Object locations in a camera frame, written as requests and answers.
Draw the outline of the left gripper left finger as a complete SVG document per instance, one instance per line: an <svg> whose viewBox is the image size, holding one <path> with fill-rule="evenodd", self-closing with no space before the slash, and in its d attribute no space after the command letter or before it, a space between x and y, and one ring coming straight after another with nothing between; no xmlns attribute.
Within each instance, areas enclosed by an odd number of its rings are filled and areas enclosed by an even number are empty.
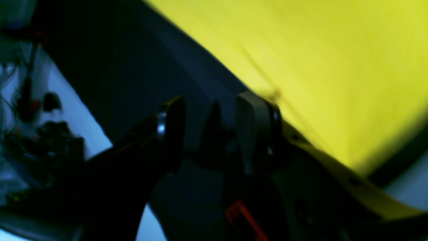
<svg viewBox="0 0 428 241"><path fill-rule="evenodd" d="M41 157L9 136L12 166L31 189L9 195L1 229L31 241L134 241L155 186L179 169L185 120L183 96L173 97L89 161L64 122L39 131L31 147Z"/></svg>

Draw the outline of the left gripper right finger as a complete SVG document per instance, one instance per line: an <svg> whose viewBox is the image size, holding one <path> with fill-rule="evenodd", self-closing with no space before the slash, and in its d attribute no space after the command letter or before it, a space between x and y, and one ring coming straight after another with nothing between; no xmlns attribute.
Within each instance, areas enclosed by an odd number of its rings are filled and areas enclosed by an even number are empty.
<svg viewBox="0 0 428 241"><path fill-rule="evenodd" d="M426 241L427 213L407 207L333 157L252 92L234 102L242 200L269 241Z"/></svg>

